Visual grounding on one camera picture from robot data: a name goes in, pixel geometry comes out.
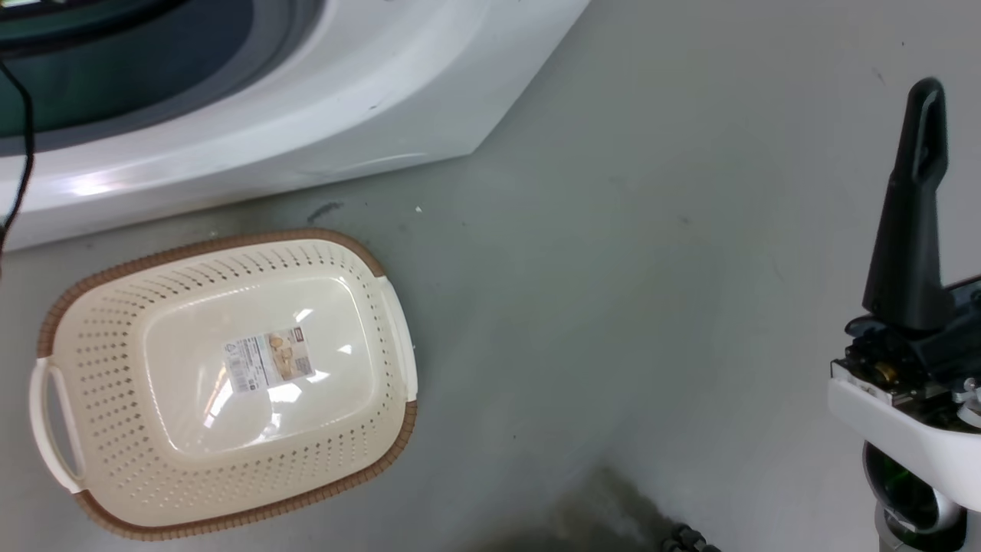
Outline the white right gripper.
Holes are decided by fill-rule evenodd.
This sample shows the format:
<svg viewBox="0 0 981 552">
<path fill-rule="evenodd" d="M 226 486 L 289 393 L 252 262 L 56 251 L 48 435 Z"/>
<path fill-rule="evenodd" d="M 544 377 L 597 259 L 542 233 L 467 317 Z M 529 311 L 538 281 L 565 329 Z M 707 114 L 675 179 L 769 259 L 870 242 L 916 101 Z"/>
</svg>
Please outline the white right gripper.
<svg viewBox="0 0 981 552">
<path fill-rule="evenodd" d="M 937 192 L 950 155 L 938 78 L 908 92 L 895 160 L 862 301 L 879 320 L 845 325 L 852 342 L 831 362 L 828 404 L 863 439 L 879 550 L 977 551 L 979 279 L 950 292 L 941 281 Z M 950 324 L 907 337 L 885 323 Z"/>
</svg>

